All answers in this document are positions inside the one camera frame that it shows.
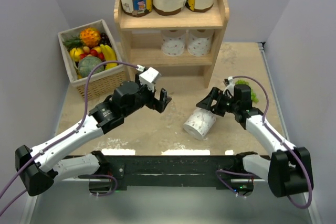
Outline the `dotted paper roll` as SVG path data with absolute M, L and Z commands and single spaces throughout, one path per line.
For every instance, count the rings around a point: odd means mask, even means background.
M 195 139 L 204 140 L 215 122 L 216 116 L 212 112 L 196 108 L 183 124 L 183 129 Z
M 177 57 L 185 50 L 186 30 L 162 30 L 161 50 L 166 56 Z
M 187 51 L 196 57 L 205 56 L 210 52 L 214 30 L 189 30 Z

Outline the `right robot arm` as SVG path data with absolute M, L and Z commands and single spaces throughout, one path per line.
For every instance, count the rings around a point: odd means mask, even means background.
M 244 130 L 249 132 L 267 151 L 268 159 L 249 152 L 239 154 L 234 165 L 239 178 L 253 174 L 262 178 L 276 197 L 311 193 L 313 177 L 310 153 L 305 147 L 296 147 L 268 124 L 263 112 L 253 106 L 251 88 L 236 84 L 230 89 L 213 87 L 196 105 L 215 115 L 234 115 Z

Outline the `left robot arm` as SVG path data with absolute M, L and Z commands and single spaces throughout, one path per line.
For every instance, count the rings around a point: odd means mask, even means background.
M 155 84 L 160 77 L 161 74 L 153 68 L 138 73 L 134 81 L 123 82 L 112 95 L 86 111 L 83 119 L 68 130 L 35 147 L 19 147 L 15 151 L 15 168 L 27 193 L 40 195 L 54 182 L 71 176 L 105 177 L 109 165 L 100 152 L 68 161 L 64 158 L 85 143 L 120 126 L 127 116 L 144 106 L 162 113 L 171 97 L 161 89 L 160 97 L 155 98 Z

